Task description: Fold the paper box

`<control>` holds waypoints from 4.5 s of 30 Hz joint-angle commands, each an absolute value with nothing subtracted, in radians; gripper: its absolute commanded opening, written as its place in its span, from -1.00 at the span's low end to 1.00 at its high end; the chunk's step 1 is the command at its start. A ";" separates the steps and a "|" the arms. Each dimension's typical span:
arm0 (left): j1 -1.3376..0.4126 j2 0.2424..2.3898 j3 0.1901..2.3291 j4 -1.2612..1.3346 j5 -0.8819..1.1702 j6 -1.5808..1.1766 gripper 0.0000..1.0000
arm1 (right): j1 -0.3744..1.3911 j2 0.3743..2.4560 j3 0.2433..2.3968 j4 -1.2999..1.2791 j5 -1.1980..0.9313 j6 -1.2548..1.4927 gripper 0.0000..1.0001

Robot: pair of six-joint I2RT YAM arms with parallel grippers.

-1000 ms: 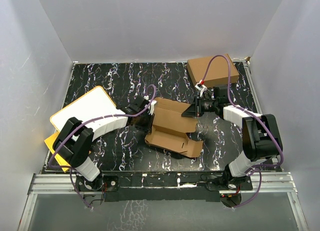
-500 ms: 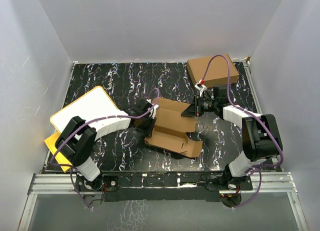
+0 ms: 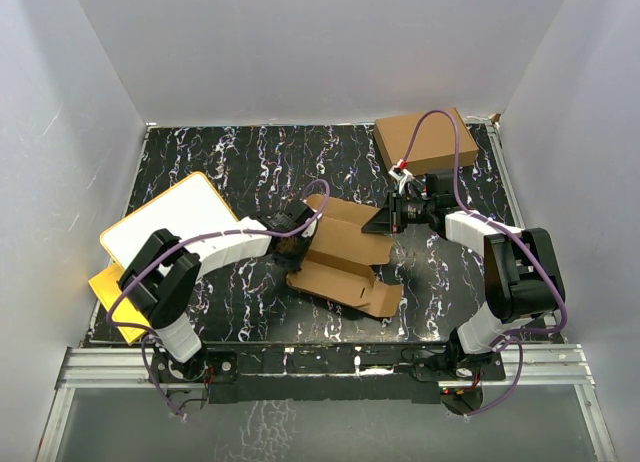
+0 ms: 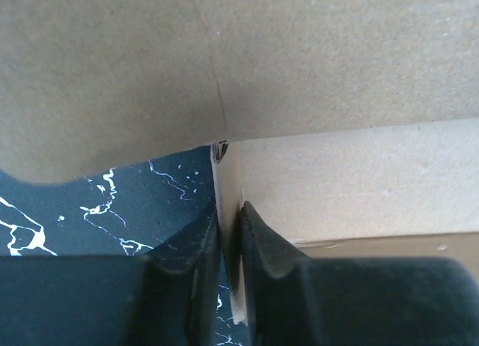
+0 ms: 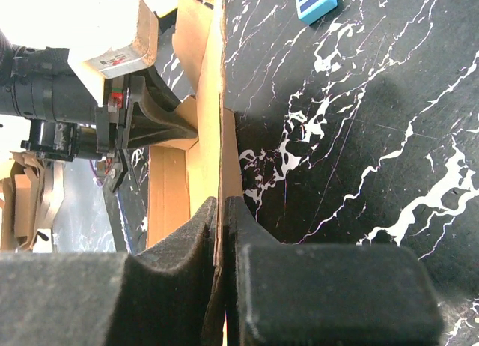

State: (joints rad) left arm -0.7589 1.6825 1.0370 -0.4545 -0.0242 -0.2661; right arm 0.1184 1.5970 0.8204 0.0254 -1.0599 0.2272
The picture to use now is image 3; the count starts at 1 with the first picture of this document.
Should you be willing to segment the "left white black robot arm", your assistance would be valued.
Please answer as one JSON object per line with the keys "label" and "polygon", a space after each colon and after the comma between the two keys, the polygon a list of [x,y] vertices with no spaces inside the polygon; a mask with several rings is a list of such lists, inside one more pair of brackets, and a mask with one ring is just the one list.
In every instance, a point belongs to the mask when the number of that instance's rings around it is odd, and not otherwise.
{"label": "left white black robot arm", "polygon": [[154,231],[126,267],[118,287],[147,320],[182,379],[206,369],[206,349],[187,315],[189,298],[204,275],[251,258],[271,257],[288,272],[301,269],[314,238],[317,212],[301,200],[258,213],[191,244],[166,228]]}

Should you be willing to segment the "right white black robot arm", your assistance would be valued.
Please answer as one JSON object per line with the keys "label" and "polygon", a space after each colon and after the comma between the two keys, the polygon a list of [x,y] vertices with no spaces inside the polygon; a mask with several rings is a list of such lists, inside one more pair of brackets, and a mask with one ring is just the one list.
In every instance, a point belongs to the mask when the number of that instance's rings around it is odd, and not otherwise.
{"label": "right white black robot arm", "polygon": [[389,172],[394,187],[363,226],[367,234],[400,234],[412,224],[428,226],[441,238],[481,257],[485,301],[455,328],[440,353],[412,363],[466,379],[477,375],[528,324],[558,310],[564,288],[549,233],[495,222],[464,209],[456,198],[451,170],[418,182],[406,169]]}

